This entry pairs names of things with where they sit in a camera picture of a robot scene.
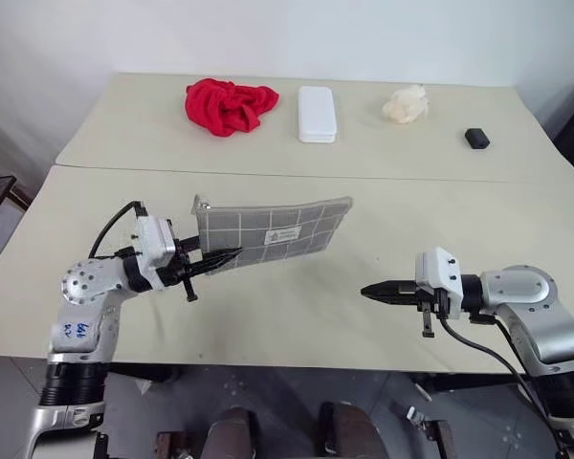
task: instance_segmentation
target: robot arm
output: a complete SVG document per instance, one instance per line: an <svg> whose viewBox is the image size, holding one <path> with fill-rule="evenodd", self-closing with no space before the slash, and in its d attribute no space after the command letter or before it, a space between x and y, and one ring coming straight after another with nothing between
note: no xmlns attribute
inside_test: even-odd
<svg viewBox="0 0 574 459"><path fill-rule="evenodd" d="M93 257L92 249L89 259L75 263L61 279L62 298L51 330L47 381L33 414L28 459L35 451L34 457L38 457L45 448L63 448L64 434L72 437L71 445L89 448L88 457L94 457L98 445L105 451L106 437L92 429L103 421L104 380L117 347L121 305L142 292L181 282L188 301L193 301L197 296L190 279L240 253L240 249L216 251L190 263L188 253L199 248L197 236L179 241L169 220L148 216L141 203L133 203L133 207L137 219L132 246L99 258ZM123 214L122 209L112 222Z"/></svg>
<svg viewBox="0 0 574 459"><path fill-rule="evenodd" d="M563 442L574 444L574 317L547 273L522 265L480 276L462 274L456 258L436 248L417 257L414 281L370 285L362 295L417 306L426 338L433 338L431 314L445 323L462 312L476 324L496 324L499 317L549 424Z"/></svg>

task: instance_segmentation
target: red towel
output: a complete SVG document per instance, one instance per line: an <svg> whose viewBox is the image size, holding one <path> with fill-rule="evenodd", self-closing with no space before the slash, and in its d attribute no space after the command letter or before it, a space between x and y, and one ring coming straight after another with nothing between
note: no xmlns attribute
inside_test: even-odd
<svg viewBox="0 0 574 459"><path fill-rule="evenodd" d="M238 86L212 78L188 86L187 93L185 111L189 119L219 137L254 130L260 124L259 115L278 102L278 94L267 86Z"/></svg>

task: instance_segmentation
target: crumpled white tissue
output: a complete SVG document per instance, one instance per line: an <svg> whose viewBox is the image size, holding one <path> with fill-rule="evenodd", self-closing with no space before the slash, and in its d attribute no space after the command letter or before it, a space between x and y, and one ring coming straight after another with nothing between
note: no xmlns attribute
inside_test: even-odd
<svg viewBox="0 0 574 459"><path fill-rule="evenodd" d="M428 114L430 102L422 84L413 84L409 88L399 89L383 105L383 116L398 124L416 121L421 115Z"/></svg>

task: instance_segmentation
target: gray mesh pouch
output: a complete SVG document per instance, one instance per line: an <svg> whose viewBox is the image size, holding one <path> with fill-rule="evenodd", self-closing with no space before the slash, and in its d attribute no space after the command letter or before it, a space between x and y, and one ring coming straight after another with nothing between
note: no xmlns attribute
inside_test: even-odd
<svg viewBox="0 0 574 459"><path fill-rule="evenodd" d="M242 248L234 260L212 273L323 251L344 215L349 197L299 206L215 208L196 196L192 213L198 220L202 253Z"/></svg>

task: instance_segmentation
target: white table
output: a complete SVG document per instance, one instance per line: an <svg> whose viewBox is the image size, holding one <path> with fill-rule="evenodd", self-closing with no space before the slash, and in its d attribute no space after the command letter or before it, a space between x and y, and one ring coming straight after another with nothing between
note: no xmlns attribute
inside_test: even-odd
<svg viewBox="0 0 574 459"><path fill-rule="evenodd" d="M574 184L296 178L54 166L0 256L0 355L42 357L59 302L59 279L84 258L126 201L172 219L178 237L197 231L193 195L217 206L298 204L354 198L327 251L194 278L183 290L125 303L116 361L229 363L431 372L504 372L449 338L421 337L413 307L359 295L370 283L412 278L414 256L452 251L464 273L518 263L552 273L574 315ZM109 233L110 252L129 245L132 217ZM455 324L516 360L495 327Z"/></svg>
<svg viewBox="0 0 574 459"><path fill-rule="evenodd" d="M381 117L381 107L405 84L222 77L280 93L260 127L223 139L184 112L185 88L200 78L114 76L56 162L249 175L574 183L574 168L513 88L429 85L429 116L399 126ZM339 125L335 143L298 140L297 93L304 84L332 89ZM464 132L470 127L486 132L487 149L468 146Z"/></svg>

